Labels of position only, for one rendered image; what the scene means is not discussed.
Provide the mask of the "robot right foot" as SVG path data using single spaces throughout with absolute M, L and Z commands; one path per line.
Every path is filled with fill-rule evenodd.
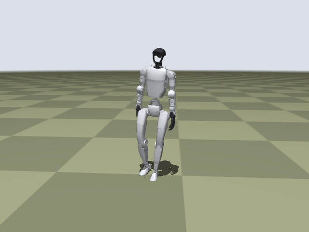
M 143 169 L 140 171 L 139 176 L 146 175 L 150 169 L 151 169 L 151 165 L 150 164 L 149 164 L 148 167 L 144 166 Z

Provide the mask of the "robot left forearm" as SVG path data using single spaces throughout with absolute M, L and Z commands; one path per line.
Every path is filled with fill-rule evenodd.
M 174 98 L 169 99 L 169 115 L 170 115 L 170 112 L 173 112 L 174 115 L 176 114 L 176 112 L 175 112 L 175 102 L 176 102 L 176 96 L 175 96 L 175 92 L 174 92 Z

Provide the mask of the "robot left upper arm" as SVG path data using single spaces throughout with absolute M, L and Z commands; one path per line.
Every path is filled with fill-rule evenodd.
M 166 72 L 167 72 L 167 78 L 169 79 L 168 98 L 174 98 L 176 74 L 175 72 L 169 70 L 166 70 Z

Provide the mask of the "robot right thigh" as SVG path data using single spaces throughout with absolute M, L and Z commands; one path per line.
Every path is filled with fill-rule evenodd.
M 141 145 L 141 147 L 146 147 L 148 144 L 148 140 L 145 139 L 147 117 L 148 108 L 142 108 L 138 111 L 136 128 L 138 144 Z

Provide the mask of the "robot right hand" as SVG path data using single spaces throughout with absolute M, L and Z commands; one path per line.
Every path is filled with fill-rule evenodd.
M 138 116 L 138 111 L 140 110 L 140 106 L 139 105 L 137 105 L 137 107 L 136 107 L 136 116 Z

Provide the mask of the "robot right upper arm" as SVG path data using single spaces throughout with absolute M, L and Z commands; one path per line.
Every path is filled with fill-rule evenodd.
M 145 84 L 146 84 L 146 71 L 148 68 L 142 68 L 140 70 L 140 85 L 137 87 L 137 92 L 144 93 L 145 92 Z

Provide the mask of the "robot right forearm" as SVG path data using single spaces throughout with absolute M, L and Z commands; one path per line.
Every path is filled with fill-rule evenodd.
M 137 107 L 137 105 L 139 105 L 140 108 L 141 108 L 142 98 L 143 98 L 143 93 L 137 92 L 137 100 L 136 100 L 136 103 L 137 103 L 137 104 L 136 104 L 136 107 Z

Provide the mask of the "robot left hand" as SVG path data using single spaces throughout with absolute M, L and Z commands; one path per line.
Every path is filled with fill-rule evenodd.
M 171 125 L 169 126 L 169 131 L 170 130 L 172 130 L 173 128 L 174 128 L 174 126 L 175 126 L 175 115 L 174 115 L 174 113 L 173 112 L 170 112 L 170 117 L 171 117 Z

